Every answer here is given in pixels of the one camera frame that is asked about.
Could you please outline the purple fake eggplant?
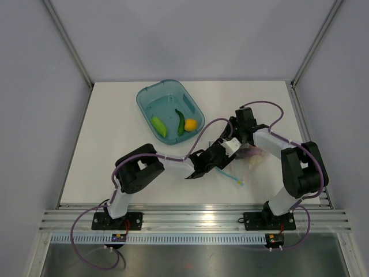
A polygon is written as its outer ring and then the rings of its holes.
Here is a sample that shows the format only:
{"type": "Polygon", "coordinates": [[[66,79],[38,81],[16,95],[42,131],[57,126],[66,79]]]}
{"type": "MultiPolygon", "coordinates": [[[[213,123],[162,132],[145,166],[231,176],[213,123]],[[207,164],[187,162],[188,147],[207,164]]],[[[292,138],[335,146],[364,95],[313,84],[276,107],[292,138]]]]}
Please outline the purple fake eggplant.
{"type": "Polygon", "coordinates": [[[241,153],[244,156],[263,155],[264,150],[262,150],[261,148],[258,148],[258,147],[249,147],[249,148],[243,148],[241,153]]]}

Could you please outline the clear zip top bag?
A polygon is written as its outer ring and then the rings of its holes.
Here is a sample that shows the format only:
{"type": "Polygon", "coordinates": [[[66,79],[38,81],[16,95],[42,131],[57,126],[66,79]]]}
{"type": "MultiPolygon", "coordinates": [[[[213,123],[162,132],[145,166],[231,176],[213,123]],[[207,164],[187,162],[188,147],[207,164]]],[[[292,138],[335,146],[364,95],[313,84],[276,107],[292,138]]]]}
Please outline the clear zip top bag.
{"type": "Polygon", "coordinates": [[[219,169],[218,167],[215,167],[215,170],[219,174],[233,180],[236,184],[238,184],[238,181],[242,181],[244,182],[244,184],[248,181],[251,181],[252,173],[264,163],[269,154],[264,150],[264,154],[261,155],[262,162],[258,166],[250,168],[248,162],[251,156],[244,156],[241,153],[243,148],[249,147],[253,146],[250,144],[247,144],[246,146],[241,146],[241,148],[236,153],[235,159],[229,165],[227,165],[224,169],[219,169]]]}

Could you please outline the cream fake garlic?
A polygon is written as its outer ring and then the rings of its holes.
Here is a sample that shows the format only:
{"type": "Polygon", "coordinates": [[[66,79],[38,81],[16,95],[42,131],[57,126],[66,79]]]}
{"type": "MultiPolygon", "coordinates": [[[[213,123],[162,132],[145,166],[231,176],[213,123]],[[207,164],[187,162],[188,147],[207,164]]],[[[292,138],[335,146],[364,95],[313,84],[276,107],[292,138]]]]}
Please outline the cream fake garlic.
{"type": "Polygon", "coordinates": [[[249,159],[249,167],[253,168],[258,166],[262,162],[262,156],[261,155],[254,155],[249,159]]]}

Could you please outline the yellow fake fruit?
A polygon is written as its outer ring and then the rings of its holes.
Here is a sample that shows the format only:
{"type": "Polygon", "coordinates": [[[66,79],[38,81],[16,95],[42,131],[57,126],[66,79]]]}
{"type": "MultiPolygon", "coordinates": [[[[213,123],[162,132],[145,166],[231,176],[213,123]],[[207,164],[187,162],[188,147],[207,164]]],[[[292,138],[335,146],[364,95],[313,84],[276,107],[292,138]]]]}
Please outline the yellow fake fruit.
{"type": "Polygon", "coordinates": [[[184,123],[184,129],[187,132],[194,132],[197,130],[198,122],[195,119],[186,119],[184,123]]]}

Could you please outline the green fake chili pepper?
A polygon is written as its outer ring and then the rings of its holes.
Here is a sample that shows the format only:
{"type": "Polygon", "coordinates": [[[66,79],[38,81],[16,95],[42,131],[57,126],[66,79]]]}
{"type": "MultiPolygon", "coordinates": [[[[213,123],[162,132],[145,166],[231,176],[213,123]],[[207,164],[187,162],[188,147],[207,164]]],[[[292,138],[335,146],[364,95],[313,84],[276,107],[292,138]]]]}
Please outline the green fake chili pepper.
{"type": "Polygon", "coordinates": [[[178,109],[175,112],[179,116],[178,136],[182,136],[185,132],[185,117],[178,109]]]}

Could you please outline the light green fake vegetable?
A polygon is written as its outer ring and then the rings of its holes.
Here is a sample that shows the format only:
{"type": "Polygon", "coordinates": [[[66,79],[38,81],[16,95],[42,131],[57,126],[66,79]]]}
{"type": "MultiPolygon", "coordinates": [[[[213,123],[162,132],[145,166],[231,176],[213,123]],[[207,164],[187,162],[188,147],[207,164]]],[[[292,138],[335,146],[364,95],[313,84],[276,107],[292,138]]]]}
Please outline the light green fake vegetable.
{"type": "Polygon", "coordinates": [[[166,138],[168,135],[168,129],[166,127],[166,125],[164,124],[164,122],[158,118],[158,117],[152,117],[151,118],[151,123],[152,126],[154,127],[154,129],[156,130],[156,132],[161,135],[163,138],[166,138]]]}

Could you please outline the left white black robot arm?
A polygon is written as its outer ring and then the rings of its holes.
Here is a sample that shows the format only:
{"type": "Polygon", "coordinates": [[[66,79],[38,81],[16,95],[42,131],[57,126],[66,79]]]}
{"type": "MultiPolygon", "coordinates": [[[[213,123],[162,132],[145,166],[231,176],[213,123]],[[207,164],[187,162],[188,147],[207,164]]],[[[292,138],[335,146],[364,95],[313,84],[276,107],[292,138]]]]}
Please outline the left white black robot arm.
{"type": "Polygon", "coordinates": [[[183,170],[186,179],[197,179],[214,168],[223,169],[234,159],[241,142],[218,139],[206,150],[189,156],[172,156],[157,152],[152,144],[145,144],[120,158],[112,173],[114,192],[107,204],[104,223],[113,230],[125,222],[132,195],[146,188],[167,167],[183,170]]]}

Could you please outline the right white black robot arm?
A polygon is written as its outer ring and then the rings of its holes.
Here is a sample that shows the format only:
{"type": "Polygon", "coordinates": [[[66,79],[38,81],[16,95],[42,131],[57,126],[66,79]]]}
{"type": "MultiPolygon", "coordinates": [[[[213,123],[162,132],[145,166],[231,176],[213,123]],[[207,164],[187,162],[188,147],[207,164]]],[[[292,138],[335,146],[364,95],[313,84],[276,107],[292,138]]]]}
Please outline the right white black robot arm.
{"type": "Polygon", "coordinates": [[[254,166],[264,154],[281,162],[283,187],[259,212],[245,212],[243,223],[247,231],[295,230],[293,212],[305,199],[318,197],[329,183],[325,165],[316,143],[297,143],[258,124],[251,108],[242,106],[231,117],[231,140],[224,143],[236,159],[246,159],[254,166]]]}

